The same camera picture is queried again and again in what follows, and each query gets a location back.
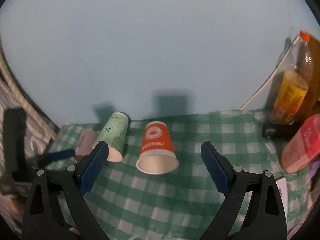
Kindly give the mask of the orange paper cup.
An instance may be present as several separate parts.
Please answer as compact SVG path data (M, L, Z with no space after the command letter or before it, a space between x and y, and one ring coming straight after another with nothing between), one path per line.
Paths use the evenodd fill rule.
M168 127L161 121L146 125L136 167L150 175L166 174L179 166Z

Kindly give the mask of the green patterned paper cup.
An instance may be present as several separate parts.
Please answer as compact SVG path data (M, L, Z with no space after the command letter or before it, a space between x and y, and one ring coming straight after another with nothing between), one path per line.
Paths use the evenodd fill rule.
M92 145L92 148L94 148L100 141L104 141L108 144L109 148L107 160L111 162L122 161L128 127L129 118L127 115L121 112L113 113L99 133L96 141Z

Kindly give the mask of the grey striped curtain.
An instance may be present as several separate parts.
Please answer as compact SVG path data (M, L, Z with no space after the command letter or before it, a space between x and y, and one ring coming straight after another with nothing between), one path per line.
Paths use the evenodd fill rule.
M56 133L26 100L1 59L1 216L22 230L33 167Z

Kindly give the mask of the pink plastic mug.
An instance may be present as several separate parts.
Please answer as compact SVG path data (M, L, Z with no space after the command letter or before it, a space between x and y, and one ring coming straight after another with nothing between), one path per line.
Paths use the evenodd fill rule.
M80 138L75 149L75 156L83 157L89 155L97 137L98 134L96 131L89 128L84 129L80 134Z

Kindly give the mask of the green checkered tablecloth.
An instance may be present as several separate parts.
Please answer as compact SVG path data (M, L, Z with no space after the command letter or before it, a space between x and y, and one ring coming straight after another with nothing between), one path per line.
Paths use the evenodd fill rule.
M312 206L310 173L308 168L293 174L282 170L278 155L284 144L261 134L269 117L267 111L256 110L163 119L180 164L156 176L136 168L147 121L134 121L123 160L107 162L84 199L111 239L199 239L224 200L200 156L202 143L210 141L233 165L252 173L269 170L276 179L286 179L291 235Z

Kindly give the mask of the pink drink bottle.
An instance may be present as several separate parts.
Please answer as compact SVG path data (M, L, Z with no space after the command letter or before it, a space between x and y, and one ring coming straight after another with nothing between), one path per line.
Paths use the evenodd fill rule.
M309 117L281 153L280 164L295 173L319 156L319 114Z

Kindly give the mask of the orange juice bottle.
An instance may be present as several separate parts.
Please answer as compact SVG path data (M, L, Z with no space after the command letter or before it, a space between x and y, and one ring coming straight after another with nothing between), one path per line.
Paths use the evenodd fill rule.
M273 112L283 123L293 122L309 90L313 59L309 48L310 35L300 31L297 42L289 49L291 57L284 67L282 81L273 105Z

